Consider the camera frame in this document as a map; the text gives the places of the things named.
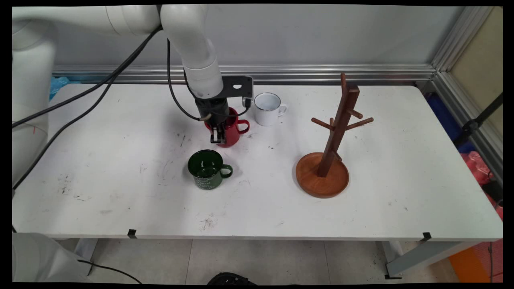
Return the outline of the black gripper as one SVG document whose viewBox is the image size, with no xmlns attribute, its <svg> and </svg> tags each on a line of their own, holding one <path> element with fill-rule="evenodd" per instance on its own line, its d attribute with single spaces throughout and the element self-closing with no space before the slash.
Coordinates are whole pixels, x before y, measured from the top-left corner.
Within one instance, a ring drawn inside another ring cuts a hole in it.
<svg viewBox="0 0 514 289">
<path fill-rule="evenodd" d="M 204 121 L 204 125 L 210 129 L 210 142 L 216 145 L 226 143 L 225 125 L 219 125 L 226 121 L 230 115 L 230 110 L 200 110 L 200 117 L 205 118 L 209 114 L 211 117 Z"/>
</svg>

